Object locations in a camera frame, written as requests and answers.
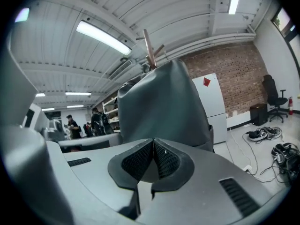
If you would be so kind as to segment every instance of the electrical outlet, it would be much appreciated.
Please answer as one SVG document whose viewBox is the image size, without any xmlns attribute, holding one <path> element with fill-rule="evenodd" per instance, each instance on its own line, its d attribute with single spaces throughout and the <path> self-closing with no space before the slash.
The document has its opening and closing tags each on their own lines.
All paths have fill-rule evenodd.
<svg viewBox="0 0 300 225">
<path fill-rule="evenodd" d="M 252 172 L 252 167 L 250 165 L 247 165 L 243 168 L 244 171 L 248 170 L 249 172 Z"/>
</svg>

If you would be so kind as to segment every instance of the red sticker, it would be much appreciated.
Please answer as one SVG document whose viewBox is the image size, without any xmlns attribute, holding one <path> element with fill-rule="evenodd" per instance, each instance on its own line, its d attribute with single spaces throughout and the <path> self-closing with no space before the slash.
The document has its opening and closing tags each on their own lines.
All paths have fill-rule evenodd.
<svg viewBox="0 0 300 225">
<path fill-rule="evenodd" d="M 208 78 L 204 78 L 204 82 L 203 82 L 203 84 L 206 86 L 206 87 L 208 87 L 208 85 L 210 84 L 210 80 L 208 79 Z"/>
</svg>

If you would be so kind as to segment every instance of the man in black shirt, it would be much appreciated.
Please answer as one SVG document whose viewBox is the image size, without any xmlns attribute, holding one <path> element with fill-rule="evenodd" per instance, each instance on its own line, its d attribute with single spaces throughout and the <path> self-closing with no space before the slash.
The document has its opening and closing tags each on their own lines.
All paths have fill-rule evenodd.
<svg viewBox="0 0 300 225">
<path fill-rule="evenodd" d="M 79 133 L 79 127 L 77 123 L 73 120 L 72 115 L 67 116 L 68 126 L 70 127 L 71 133 L 72 133 L 72 139 L 81 138 Z"/>
</svg>

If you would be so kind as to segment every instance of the window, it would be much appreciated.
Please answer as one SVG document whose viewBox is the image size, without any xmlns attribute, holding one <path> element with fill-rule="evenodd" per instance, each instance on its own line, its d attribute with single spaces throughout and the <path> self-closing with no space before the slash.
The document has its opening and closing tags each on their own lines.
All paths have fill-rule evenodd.
<svg viewBox="0 0 300 225">
<path fill-rule="evenodd" d="M 296 31 L 295 25 L 282 7 L 277 11 L 272 22 L 284 37 L 285 42 L 294 58 L 300 77 L 300 36 Z"/>
</svg>

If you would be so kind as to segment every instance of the red fire extinguisher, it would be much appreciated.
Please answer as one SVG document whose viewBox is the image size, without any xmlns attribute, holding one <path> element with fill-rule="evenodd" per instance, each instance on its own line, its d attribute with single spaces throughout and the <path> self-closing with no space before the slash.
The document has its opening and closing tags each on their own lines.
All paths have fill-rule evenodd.
<svg viewBox="0 0 300 225">
<path fill-rule="evenodd" d="M 293 114 L 293 99 L 292 97 L 289 98 L 289 115 Z"/>
</svg>

